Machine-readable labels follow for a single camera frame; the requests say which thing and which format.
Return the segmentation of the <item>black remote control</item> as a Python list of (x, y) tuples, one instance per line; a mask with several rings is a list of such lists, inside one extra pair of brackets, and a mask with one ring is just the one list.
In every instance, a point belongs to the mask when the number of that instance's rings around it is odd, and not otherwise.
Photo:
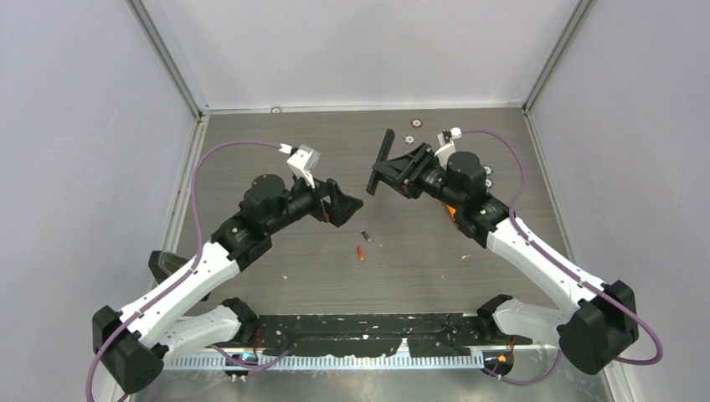
[(366, 186), (366, 192), (371, 196), (375, 195), (378, 184), (383, 180), (383, 175), (377, 169), (377, 166), (381, 162), (386, 162), (388, 160), (389, 153), (394, 144), (394, 138), (394, 130), (388, 129), (384, 134), (382, 144), (378, 150), (378, 154), (376, 156), (375, 163), (372, 166), (372, 172), (369, 177), (368, 184)]

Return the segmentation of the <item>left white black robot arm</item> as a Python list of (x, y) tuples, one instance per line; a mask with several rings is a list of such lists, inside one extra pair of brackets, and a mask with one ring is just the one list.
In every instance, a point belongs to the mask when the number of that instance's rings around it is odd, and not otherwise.
[(181, 322), (180, 317), (212, 290), (256, 262), (272, 246), (271, 237), (306, 217), (344, 225), (361, 207), (329, 178), (313, 187), (297, 178), (291, 188), (274, 174), (257, 177), (238, 212), (225, 220), (196, 255), (145, 296), (114, 310), (99, 309), (91, 320), (95, 360), (125, 394), (145, 389), (165, 365), (214, 343), (250, 345), (257, 316), (237, 300)]

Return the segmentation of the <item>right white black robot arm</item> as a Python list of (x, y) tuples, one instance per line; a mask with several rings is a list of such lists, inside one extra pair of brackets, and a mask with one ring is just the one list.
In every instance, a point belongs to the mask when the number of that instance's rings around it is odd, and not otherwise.
[(472, 152), (453, 152), (441, 163), (423, 143), (390, 158), (383, 144), (367, 191), (385, 183), (409, 199), (427, 194), (455, 210), (457, 229), (514, 265), (553, 301), (554, 307), (526, 304), (499, 295), (478, 312), (478, 332), (488, 343), (522, 336), (557, 348), (578, 370), (597, 374), (639, 338), (635, 294), (623, 281), (607, 283), (546, 245), (486, 186), (486, 169)]

